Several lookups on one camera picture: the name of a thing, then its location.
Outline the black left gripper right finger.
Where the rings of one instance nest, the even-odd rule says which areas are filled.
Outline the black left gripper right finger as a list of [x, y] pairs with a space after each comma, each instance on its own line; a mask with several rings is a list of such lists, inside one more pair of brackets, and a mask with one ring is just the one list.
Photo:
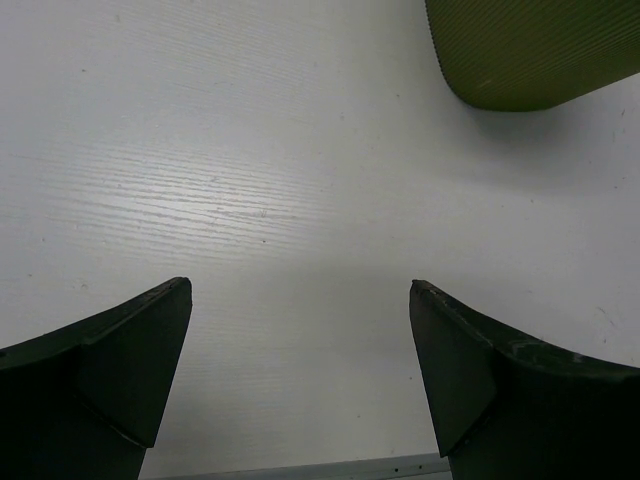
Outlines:
[[409, 315], [439, 453], [456, 479], [635, 479], [639, 371], [481, 314], [416, 280]]

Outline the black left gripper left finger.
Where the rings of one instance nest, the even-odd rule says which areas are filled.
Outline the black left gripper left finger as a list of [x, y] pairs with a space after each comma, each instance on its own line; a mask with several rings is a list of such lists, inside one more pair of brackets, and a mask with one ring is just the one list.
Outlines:
[[4, 479], [136, 479], [153, 448], [192, 312], [172, 278], [1, 351]]

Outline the olive green mesh bin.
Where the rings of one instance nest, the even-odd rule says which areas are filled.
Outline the olive green mesh bin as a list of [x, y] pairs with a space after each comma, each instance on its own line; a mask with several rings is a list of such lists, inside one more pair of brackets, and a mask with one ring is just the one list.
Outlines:
[[547, 110], [639, 72], [639, 3], [428, 1], [443, 78], [481, 110]]

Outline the aluminium table front rail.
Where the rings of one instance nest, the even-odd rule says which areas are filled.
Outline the aluminium table front rail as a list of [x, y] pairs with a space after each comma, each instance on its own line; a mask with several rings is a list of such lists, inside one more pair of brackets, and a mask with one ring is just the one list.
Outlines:
[[354, 460], [316, 465], [220, 473], [212, 479], [451, 479], [448, 460], [437, 454]]

